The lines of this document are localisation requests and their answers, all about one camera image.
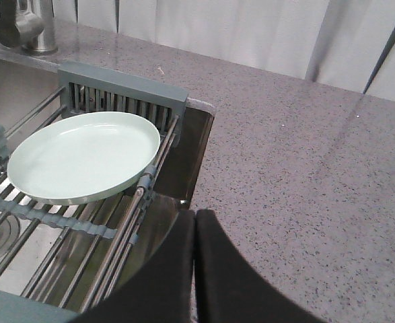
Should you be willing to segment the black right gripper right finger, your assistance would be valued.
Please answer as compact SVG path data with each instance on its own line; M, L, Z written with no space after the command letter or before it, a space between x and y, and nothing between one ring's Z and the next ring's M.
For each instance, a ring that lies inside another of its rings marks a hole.
M321 322L267 283L232 244L212 210L196 214L199 322Z

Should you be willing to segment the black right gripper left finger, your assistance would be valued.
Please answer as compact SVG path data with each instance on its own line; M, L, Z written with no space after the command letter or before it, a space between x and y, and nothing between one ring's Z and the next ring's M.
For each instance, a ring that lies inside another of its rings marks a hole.
M73 322L189 322L195 215L179 212L151 258L120 289Z

